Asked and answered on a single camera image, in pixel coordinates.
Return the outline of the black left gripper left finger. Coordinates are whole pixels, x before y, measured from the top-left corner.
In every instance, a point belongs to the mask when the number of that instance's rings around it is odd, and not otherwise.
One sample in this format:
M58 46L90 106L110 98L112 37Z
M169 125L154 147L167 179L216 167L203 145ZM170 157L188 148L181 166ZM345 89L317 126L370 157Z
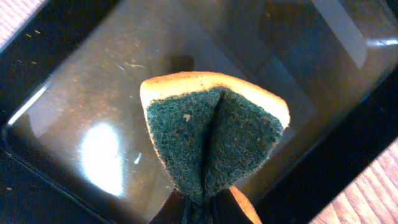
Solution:
M186 200L178 190L173 189L155 217L148 224L181 224Z

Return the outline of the orange green sponge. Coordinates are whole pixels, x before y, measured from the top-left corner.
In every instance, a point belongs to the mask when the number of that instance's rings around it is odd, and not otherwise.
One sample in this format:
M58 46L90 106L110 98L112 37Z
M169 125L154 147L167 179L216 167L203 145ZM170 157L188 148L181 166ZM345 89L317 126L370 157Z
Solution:
M287 103L215 72L150 78L141 83L140 98L157 157L186 200L181 223L214 223L214 196L226 189L259 223L235 184L269 160L290 123Z

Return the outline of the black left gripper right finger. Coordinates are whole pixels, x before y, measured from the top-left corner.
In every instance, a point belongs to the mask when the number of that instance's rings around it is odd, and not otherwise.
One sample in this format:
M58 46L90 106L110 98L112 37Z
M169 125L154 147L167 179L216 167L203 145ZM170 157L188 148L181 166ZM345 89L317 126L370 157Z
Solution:
M214 196L214 224L252 224L229 189Z

